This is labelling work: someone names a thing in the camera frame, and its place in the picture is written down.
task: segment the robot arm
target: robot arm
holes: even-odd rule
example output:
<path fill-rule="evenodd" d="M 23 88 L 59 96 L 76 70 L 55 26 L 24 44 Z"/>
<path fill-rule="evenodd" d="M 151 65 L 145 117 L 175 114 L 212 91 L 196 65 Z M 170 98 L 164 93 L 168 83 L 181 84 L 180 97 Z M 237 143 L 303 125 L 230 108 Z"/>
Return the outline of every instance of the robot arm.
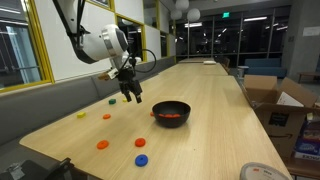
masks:
<path fill-rule="evenodd" d="M 141 102 L 140 83 L 133 80 L 135 76 L 132 66 L 124 65 L 122 56 L 128 48 L 124 33 L 116 25 L 106 25 L 101 33 L 94 34 L 81 26 L 81 18 L 85 0 L 77 0 L 77 13 L 73 5 L 75 0 L 53 0 L 60 19 L 69 36 L 73 50 L 81 61 L 92 64 L 99 60 L 109 58 L 112 68 L 101 76 L 102 79 L 118 78 L 121 92 L 131 101 L 129 92 L 132 92 L 138 103 Z"/>

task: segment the black bowl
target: black bowl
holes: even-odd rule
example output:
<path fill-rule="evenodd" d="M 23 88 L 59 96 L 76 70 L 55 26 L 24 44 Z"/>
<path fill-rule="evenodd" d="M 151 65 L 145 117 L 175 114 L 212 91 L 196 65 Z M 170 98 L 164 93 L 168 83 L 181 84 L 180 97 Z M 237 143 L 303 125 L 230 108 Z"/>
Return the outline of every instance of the black bowl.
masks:
<path fill-rule="evenodd" d="M 185 123 L 190 111 L 191 107 L 188 104 L 179 101 L 164 101 L 152 107 L 157 122 L 168 128 L 176 128 Z"/>

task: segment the exit sign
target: exit sign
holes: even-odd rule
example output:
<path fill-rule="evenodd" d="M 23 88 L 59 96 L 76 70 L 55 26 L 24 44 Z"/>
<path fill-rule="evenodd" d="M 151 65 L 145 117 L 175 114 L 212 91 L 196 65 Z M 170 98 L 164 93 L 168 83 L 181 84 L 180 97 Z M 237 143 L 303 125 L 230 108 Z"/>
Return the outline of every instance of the exit sign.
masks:
<path fill-rule="evenodd" d="M 222 14 L 222 18 L 228 18 L 228 17 L 230 17 L 230 12 L 224 12 Z"/>

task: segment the cardboard box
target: cardboard box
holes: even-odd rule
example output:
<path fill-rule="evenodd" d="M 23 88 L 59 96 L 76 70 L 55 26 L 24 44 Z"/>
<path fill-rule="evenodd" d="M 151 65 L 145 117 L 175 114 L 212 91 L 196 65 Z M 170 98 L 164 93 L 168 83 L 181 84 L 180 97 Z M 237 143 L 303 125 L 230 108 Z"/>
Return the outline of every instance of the cardboard box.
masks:
<path fill-rule="evenodd" d="M 319 111 L 318 96 L 288 78 L 277 88 L 275 76 L 245 75 L 243 92 L 280 156 L 290 157 L 306 114 Z M 276 104 L 282 92 L 303 107 Z"/>

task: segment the white container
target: white container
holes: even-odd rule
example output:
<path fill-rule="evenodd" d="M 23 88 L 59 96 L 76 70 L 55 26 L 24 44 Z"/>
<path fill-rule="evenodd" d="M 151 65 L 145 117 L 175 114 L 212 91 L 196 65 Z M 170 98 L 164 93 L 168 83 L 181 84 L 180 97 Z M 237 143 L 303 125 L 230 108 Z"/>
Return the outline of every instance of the white container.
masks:
<path fill-rule="evenodd" d="M 242 166 L 240 180 L 289 180 L 289 178 L 270 166 L 251 162 Z"/>

